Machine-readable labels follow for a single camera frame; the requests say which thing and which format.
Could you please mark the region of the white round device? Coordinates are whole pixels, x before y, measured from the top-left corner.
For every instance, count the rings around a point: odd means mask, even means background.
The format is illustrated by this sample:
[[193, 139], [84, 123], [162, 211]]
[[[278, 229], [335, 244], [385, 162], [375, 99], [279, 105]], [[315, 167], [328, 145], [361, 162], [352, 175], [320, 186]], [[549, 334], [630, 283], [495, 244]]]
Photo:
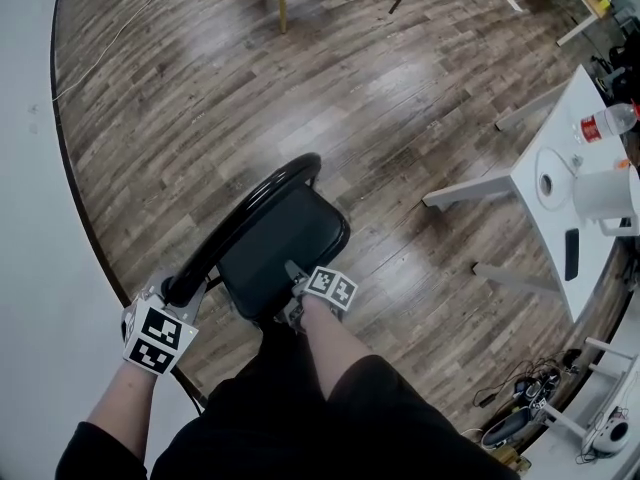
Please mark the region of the white round device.
[[600, 454], [616, 455], [627, 445], [629, 438], [630, 427], [626, 412], [617, 407], [596, 432], [592, 448]]

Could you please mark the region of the person's left forearm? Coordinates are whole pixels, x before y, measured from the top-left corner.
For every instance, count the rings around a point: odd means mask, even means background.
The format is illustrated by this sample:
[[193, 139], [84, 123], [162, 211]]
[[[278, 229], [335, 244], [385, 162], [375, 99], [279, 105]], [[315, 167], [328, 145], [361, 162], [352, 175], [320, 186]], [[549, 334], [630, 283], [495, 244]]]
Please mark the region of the person's left forearm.
[[156, 381], [154, 374], [124, 361], [86, 420], [98, 437], [94, 455], [118, 479], [146, 480], [144, 461]]

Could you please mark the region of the clear bottle red label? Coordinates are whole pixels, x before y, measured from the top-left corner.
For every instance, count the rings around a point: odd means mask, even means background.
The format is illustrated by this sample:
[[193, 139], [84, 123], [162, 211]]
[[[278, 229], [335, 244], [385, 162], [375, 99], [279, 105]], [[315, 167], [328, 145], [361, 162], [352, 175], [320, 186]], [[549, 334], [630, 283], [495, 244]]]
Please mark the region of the clear bottle red label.
[[579, 124], [579, 131], [586, 143], [593, 143], [624, 134], [632, 130], [638, 122], [639, 104], [618, 103], [583, 118]]

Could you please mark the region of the person's right forearm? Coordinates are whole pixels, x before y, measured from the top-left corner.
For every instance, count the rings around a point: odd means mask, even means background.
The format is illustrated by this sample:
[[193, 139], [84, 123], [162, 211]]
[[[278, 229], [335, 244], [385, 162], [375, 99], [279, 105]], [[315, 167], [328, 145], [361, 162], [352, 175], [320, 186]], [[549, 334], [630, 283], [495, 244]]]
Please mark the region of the person's right forearm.
[[353, 336], [331, 312], [328, 303], [313, 295], [302, 297], [301, 326], [311, 350], [323, 397], [328, 400], [344, 374], [372, 351]]

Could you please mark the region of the white square table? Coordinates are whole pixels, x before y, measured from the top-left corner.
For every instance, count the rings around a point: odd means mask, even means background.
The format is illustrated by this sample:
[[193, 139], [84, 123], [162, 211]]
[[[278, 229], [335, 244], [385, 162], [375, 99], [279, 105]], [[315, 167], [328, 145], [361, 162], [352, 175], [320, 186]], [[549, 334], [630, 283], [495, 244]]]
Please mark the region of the white square table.
[[[504, 131], [546, 106], [552, 108], [550, 114], [511, 167], [430, 192], [422, 201], [426, 206], [446, 207], [457, 201], [514, 193], [543, 246], [553, 277], [546, 280], [482, 261], [474, 265], [474, 274], [507, 286], [559, 298], [571, 319], [578, 320], [599, 282], [614, 239], [604, 236], [594, 221], [581, 218], [576, 213], [573, 200], [556, 212], [549, 212], [541, 206], [536, 196], [536, 154], [543, 147], [551, 147], [566, 158], [572, 154], [580, 155], [583, 163], [579, 176], [613, 168], [625, 158], [626, 151], [620, 138], [608, 138], [591, 145], [578, 141], [579, 119], [605, 107], [584, 67], [578, 67], [567, 81], [502, 117], [495, 126]], [[573, 228], [580, 230], [579, 273], [567, 282], [564, 279], [565, 232]]]

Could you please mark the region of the white electric kettle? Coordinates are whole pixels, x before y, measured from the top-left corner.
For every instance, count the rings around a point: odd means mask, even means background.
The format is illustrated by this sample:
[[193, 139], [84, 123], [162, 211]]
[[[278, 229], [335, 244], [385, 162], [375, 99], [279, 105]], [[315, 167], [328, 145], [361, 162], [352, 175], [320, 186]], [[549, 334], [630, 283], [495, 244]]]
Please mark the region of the white electric kettle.
[[640, 236], [640, 177], [633, 166], [579, 175], [573, 201], [576, 213], [604, 236]]

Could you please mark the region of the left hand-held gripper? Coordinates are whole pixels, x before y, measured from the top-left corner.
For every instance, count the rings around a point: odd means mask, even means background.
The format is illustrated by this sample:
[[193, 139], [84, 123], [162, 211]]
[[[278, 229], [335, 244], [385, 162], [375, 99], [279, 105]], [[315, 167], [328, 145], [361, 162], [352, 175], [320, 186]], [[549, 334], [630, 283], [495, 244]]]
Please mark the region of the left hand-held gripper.
[[177, 318], [164, 309], [172, 271], [156, 271], [139, 296], [124, 310], [123, 359], [143, 370], [162, 376], [169, 373], [198, 334], [194, 324], [207, 290], [207, 281], [197, 288]]

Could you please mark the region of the grey sneaker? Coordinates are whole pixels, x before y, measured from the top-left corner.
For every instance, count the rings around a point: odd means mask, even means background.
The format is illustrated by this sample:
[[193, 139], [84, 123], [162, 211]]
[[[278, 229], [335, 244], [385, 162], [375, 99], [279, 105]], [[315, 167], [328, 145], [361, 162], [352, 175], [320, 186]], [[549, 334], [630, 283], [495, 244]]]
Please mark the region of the grey sneaker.
[[531, 421], [531, 410], [524, 407], [510, 413], [487, 430], [480, 444], [485, 449], [495, 449], [523, 430]]

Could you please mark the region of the black folding chair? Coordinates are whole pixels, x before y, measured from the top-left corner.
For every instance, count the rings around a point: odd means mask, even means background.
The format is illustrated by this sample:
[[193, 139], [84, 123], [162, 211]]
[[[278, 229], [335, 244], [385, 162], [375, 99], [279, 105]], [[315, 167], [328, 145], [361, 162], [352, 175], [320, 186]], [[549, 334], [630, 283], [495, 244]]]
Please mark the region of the black folding chair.
[[207, 281], [206, 293], [223, 285], [245, 320], [275, 317], [292, 297], [286, 261], [309, 274], [350, 238], [346, 218], [315, 189], [320, 170], [320, 155], [306, 153], [256, 186], [173, 273], [167, 306], [181, 309]]

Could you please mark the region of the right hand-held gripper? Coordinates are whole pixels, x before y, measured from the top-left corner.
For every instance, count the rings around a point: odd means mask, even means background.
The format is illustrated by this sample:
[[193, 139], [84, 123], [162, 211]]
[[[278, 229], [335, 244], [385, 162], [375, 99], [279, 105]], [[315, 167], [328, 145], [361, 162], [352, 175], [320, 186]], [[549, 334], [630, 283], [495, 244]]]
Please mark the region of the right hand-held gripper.
[[279, 312], [280, 323], [304, 333], [300, 321], [304, 312], [302, 299], [306, 295], [322, 299], [339, 321], [343, 319], [358, 290], [356, 283], [341, 272], [321, 266], [316, 266], [311, 274], [307, 274], [291, 260], [286, 261], [285, 270], [293, 282], [292, 298]]

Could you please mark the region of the black smartphone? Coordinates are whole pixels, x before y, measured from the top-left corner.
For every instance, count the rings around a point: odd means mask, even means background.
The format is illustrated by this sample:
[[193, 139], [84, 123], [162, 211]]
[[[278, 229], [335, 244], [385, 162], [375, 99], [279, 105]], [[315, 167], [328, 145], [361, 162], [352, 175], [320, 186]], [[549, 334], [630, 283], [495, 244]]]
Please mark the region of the black smartphone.
[[580, 230], [569, 229], [565, 232], [565, 270], [564, 279], [569, 282], [579, 273]]

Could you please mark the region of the person's black clothing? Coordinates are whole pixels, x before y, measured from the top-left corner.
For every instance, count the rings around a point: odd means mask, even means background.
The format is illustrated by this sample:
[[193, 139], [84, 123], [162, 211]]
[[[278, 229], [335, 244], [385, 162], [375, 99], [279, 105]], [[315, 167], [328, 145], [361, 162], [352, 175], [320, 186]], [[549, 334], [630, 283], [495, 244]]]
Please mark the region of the person's black clothing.
[[383, 358], [358, 360], [321, 393], [304, 336], [273, 324], [258, 354], [220, 383], [146, 468], [105, 430], [80, 423], [56, 480], [519, 480], [461, 436]]

